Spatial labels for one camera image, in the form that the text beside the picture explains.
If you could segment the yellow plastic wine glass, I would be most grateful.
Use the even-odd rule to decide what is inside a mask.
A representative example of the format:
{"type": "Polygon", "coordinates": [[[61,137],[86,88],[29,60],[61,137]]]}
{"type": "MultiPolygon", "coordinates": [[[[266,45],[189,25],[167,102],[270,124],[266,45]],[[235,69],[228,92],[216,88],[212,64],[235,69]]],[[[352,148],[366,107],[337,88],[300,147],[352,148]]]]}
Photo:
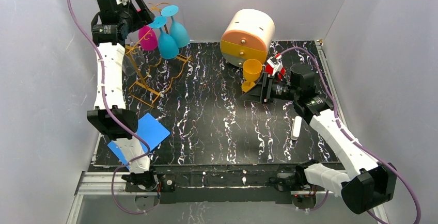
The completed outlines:
{"type": "Polygon", "coordinates": [[[242,91],[248,92],[252,89],[256,81],[259,79],[263,66],[260,61],[256,59],[248,59],[243,64],[244,83],[242,84],[242,91]]]}

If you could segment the teal wine glass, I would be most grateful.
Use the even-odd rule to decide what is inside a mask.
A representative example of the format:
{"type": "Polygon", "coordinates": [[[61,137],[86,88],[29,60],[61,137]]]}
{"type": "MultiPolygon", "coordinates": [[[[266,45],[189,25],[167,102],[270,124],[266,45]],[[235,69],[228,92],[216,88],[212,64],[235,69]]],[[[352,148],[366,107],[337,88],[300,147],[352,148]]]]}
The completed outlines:
{"type": "Polygon", "coordinates": [[[158,49],[161,57],[169,60],[175,58],[179,54],[179,48],[172,36],[165,31],[164,25],[166,25],[166,23],[167,17],[157,16],[154,21],[149,24],[149,27],[160,31],[158,37],[158,49]]]}
{"type": "Polygon", "coordinates": [[[190,43],[190,38],[185,27],[176,21],[175,15],[178,13],[179,7],[169,5],[162,9],[161,16],[171,18],[170,35],[175,40],[178,48],[183,48],[190,43]]]}

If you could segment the red plastic wine glass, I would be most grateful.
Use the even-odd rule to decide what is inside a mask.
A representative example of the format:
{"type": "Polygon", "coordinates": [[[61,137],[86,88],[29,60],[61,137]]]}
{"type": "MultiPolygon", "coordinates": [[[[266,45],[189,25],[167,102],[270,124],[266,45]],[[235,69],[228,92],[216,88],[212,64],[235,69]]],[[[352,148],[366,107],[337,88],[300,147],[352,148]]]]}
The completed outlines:
{"type": "Polygon", "coordinates": [[[268,75],[273,76],[279,82],[285,78],[286,70],[283,64],[275,57],[266,60],[265,70],[268,75]]]}

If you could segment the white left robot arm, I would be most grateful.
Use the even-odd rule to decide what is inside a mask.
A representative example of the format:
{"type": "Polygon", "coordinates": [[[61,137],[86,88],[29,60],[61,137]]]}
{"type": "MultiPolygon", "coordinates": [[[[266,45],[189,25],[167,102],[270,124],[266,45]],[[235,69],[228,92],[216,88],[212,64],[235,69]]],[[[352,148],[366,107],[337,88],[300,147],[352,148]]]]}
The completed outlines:
{"type": "Polygon", "coordinates": [[[92,43],[96,47],[98,86],[93,110],[87,120],[120,149],[129,172],[141,175],[149,171],[148,146],[137,135],[138,117],[128,110],[122,88],[123,59],[129,33],[154,20],[142,0],[137,10],[131,0],[97,0],[99,12],[91,24],[92,43]]]}

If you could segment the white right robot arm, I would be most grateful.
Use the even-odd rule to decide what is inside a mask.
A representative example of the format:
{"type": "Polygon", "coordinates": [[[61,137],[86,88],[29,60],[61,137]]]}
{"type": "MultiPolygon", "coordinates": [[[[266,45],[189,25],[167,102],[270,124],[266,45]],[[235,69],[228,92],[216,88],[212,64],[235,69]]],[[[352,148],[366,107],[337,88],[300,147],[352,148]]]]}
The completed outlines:
{"type": "Polygon", "coordinates": [[[295,112],[317,131],[331,147],[345,172],[310,159],[295,167],[292,175],[275,178],[279,190],[304,185],[321,186],[340,195],[352,212],[361,214],[393,199],[397,176],[392,165],[377,162],[354,145],[338,127],[330,100],[316,91],[316,73],[306,64],[292,66],[290,79],[278,82],[262,70],[259,63],[244,66],[247,91],[243,101],[270,103],[273,99],[290,100],[295,112]]]}

